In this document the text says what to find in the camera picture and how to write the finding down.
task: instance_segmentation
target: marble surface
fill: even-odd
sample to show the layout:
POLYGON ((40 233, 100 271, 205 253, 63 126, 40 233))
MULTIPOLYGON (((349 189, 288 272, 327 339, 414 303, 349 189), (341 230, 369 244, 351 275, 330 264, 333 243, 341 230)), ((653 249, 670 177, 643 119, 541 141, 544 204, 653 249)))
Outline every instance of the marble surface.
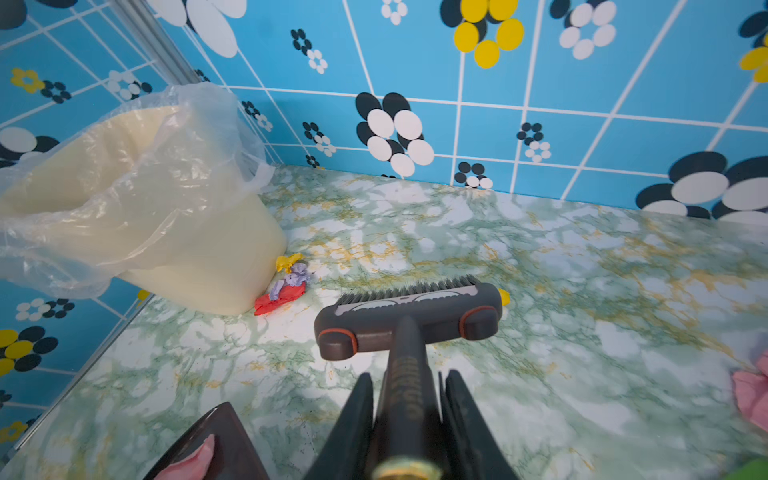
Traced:
POLYGON ((720 478, 768 455, 730 383, 768 348, 768 231, 301 167, 263 199, 309 259, 306 295, 261 317, 154 300, 0 478, 141 478, 224 401, 272 478, 301 478, 386 364, 323 361, 318 310, 460 273, 512 303, 495 337, 429 346, 432 371, 461 371, 524 480, 720 478))

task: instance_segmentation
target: brush bristles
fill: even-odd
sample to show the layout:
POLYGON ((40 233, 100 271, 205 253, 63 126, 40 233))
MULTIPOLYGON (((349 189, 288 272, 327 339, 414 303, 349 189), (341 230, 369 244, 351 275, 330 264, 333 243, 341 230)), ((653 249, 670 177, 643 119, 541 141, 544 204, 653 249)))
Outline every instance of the brush bristles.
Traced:
POLYGON ((401 286, 400 288, 377 290, 364 293, 344 293, 336 305, 347 305, 349 303, 370 302, 371 300, 384 300, 396 296, 413 295, 415 293, 438 292, 460 286, 477 285, 480 283, 473 275, 457 276, 456 278, 440 280, 437 283, 419 282, 414 285, 401 286))

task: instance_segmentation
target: blue wall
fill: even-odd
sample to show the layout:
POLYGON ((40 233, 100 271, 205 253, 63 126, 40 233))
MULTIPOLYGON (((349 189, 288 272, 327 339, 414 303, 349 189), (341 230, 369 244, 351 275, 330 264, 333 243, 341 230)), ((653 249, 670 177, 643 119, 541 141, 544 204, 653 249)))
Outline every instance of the blue wall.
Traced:
POLYGON ((763 0, 149 3, 202 78, 250 102, 275 161, 768 224, 761 181, 737 186, 766 180, 763 0), (361 137, 379 107, 363 92, 410 108, 418 147, 381 116, 361 137))
MULTIPOLYGON (((136 92, 165 89, 109 4, 27 0, 28 16, 16 26, 6 9, 12 3, 19 2, 4 2, 0 13, 0 174, 136 92)), ((113 280, 96 300, 69 300, 0 282, 0 456, 125 321, 138 292, 113 280)))

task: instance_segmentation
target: trash can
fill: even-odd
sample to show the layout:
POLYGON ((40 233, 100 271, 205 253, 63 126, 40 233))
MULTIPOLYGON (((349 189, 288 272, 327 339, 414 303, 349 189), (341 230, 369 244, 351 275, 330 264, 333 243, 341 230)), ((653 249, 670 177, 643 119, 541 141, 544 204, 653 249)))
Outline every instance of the trash can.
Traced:
POLYGON ((130 101, 0 170, 0 275, 88 298, 119 276, 192 309, 253 307, 286 249, 258 193, 274 168, 209 83, 130 101))

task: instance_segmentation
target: orange ring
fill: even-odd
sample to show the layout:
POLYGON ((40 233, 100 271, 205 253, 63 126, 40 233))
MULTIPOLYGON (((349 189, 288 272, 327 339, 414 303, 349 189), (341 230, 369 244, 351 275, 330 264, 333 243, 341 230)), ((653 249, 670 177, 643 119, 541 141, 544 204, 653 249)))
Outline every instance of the orange ring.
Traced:
POLYGON ((494 311, 496 310, 494 307, 492 307, 490 305, 483 305, 483 306, 477 306, 477 307, 473 308, 472 310, 469 310, 464 315, 462 315, 462 319, 458 321, 458 334, 461 335, 463 339, 469 340, 464 335, 464 321, 467 320, 467 317, 472 315, 473 313, 481 312, 482 310, 488 310, 488 309, 494 310, 494 311))
POLYGON ((317 336, 317 339, 320 339, 321 336, 323 336, 324 333, 343 333, 344 335, 348 336, 350 340, 352 340, 352 354, 355 355, 357 353, 357 337, 355 337, 355 334, 350 332, 347 329, 325 329, 317 336))

